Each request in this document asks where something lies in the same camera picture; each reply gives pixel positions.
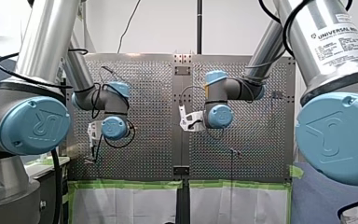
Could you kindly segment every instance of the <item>light blue joint cap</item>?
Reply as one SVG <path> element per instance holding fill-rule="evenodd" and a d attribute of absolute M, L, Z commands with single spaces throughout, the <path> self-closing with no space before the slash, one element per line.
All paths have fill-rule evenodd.
<path fill-rule="evenodd" d="M 109 140 L 119 140 L 127 133 L 127 124 L 119 117 L 111 116 L 103 121 L 103 136 Z"/>
<path fill-rule="evenodd" d="M 71 119 L 60 101 L 37 96 L 9 110 L 0 123 L 0 145 L 15 155 L 39 155 L 65 138 Z"/>
<path fill-rule="evenodd" d="M 296 140 L 307 161 L 337 182 L 358 186 L 358 94 L 320 95 L 297 120 Z"/>
<path fill-rule="evenodd" d="M 76 95 L 75 93 L 72 93 L 72 105 L 76 108 L 76 109 L 82 109 L 78 104 L 77 104 L 77 100 L 76 100 Z"/>
<path fill-rule="evenodd" d="M 234 118 L 228 105 L 216 105 L 208 114 L 208 122 L 215 129 L 224 129 L 230 125 Z"/>
<path fill-rule="evenodd" d="M 215 82 L 218 82 L 222 79 L 227 78 L 227 73 L 225 71 L 212 71 L 206 74 L 205 80 L 206 80 L 206 85 L 212 85 Z"/>
<path fill-rule="evenodd" d="M 115 90 L 119 91 L 123 96 L 127 98 L 130 97 L 130 87 L 126 83 L 113 81 L 113 82 L 109 82 L 108 85 L 115 88 Z M 115 92 L 115 90 L 111 88 L 107 88 L 107 89 L 111 92 Z"/>

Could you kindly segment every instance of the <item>perforated metal board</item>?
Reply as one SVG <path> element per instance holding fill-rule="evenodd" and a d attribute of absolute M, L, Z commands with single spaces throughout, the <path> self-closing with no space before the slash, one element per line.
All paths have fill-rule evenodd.
<path fill-rule="evenodd" d="M 71 179 L 172 179 L 172 58 L 172 55 L 87 56 L 95 82 L 119 80 L 130 85 L 129 120 L 136 127 L 136 136 L 122 149 L 111 148 L 103 141 L 98 162 L 85 164 L 84 158 L 90 154 L 87 128 L 92 119 L 90 112 L 75 109 Z M 115 76 L 101 69 L 102 66 L 114 70 Z M 103 119 L 103 112 L 97 119 Z M 113 144 L 120 146 L 126 141 Z"/>
<path fill-rule="evenodd" d="M 230 102 L 235 112 L 232 126 L 222 142 L 206 133 L 182 133 L 179 128 L 177 99 L 184 86 L 203 86 L 206 72 L 222 69 L 238 77 L 250 60 L 247 56 L 125 55 L 87 56 L 96 82 L 114 78 L 101 69 L 107 65 L 118 80 L 131 85 L 129 118 L 137 127 L 135 140 L 122 149 L 103 143 L 97 164 L 85 164 L 90 154 L 87 136 L 90 112 L 73 109 L 74 131 L 68 137 L 71 156 L 70 179 L 171 180 L 174 165 L 189 165 L 190 178 L 284 182 L 293 151 L 295 66 L 280 59 L 268 81 L 265 99 L 248 105 Z M 176 76 L 176 66 L 188 66 L 190 76 Z M 271 98 L 281 93 L 282 99 Z M 204 93 L 193 91 L 187 110 L 203 108 Z M 234 157 L 231 176 L 229 148 L 241 152 Z"/>
<path fill-rule="evenodd" d="M 193 84 L 204 84 L 205 74 L 223 70 L 241 77 L 251 57 L 194 56 Z M 229 101 L 234 121 L 221 131 L 190 135 L 190 174 L 192 179 L 234 178 L 284 182 L 289 178 L 293 152 L 295 61 L 280 59 L 267 81 L 265 96 L 251 104 Z M 204 93 L 193 91 L 193 108 L 200 110 Z"/>

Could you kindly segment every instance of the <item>robotic arm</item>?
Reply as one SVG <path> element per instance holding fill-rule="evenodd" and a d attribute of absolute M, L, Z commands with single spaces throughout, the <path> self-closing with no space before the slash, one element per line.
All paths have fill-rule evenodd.
<path fill-rule="evenodd" d="M 111 82 L 95 88 L 84 58 L 76 52 L 72 31 L 80 2 L 35 1 L 20 53 L 0 59 L 18 55 L 14 71 L 0 65 L 13 76 L 0 82 L 0 223 L 39 222 L 39 183 L 28 178 L 19 155 L 55 154 L 67 135 L 71 118 L 61 89 L 72 87 L 59 85 L 64 69 L 75 89 L 74 105 L 108 116 L 101 122 L 104 138 L 118 140 L 130 131 L 129 86 Z M 56 183 L 61 183 L 58 159 L 54 165 Z M 57 186 L 55 223 L 61 201 Z"/>
<path fill-rule="evenodd" d="M 195 112 L 202 115 L 197 131 L 229 126 L 233 112 L 227 100 L 262 98 L 264 80 L 288 39 L 307 85 L 297 117 L 299 149 L 319 172 L 358 186 L 358 30 L 338 0 L 274 4 L 281 23 L 270 23 L 245 75 L 206 75 L 206 110 Z"/>

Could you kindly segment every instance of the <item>white wall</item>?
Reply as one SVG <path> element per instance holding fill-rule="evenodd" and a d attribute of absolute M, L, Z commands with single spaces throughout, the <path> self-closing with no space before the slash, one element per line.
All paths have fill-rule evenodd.
<path fill-rule="evenodd" d="M 137 0 L 87 2 L 87 24 L 97 52 L 116 52 L 119 37 Z M 203 1 L 203 53 L 253 54 L 269 23 L 255 0 Z M 266 5 L 273 8 L 272 1 Z M 196 0 L 144 0 L 124 37 L 121 52 L 189 53 L 196 51 Z M 350 13 L 358 27 L 358 1 Z M 297 68 L 297 100 L 305 90 Z"/>
<path fill-rule="evenodd" d="M 0 0 L 0 55 L 18 52 L 31 14 L 26 0 Z M 74 27 L 80 42 L 83 40 L 83 24 L 77 18 Z"/>

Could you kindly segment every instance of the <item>white cloth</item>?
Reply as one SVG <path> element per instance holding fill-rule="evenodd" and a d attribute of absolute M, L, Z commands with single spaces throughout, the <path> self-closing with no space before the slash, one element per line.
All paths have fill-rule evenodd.
<path fill-rule="evenodd" d="M 72 223 L 174 223 L 175 212 L 176 189 L 77 189 Z"/>
<path fill-rule="evenodd" d="M 191 189 L 191 222 L 286 224 L 288 190 L 230 187 Z"/>

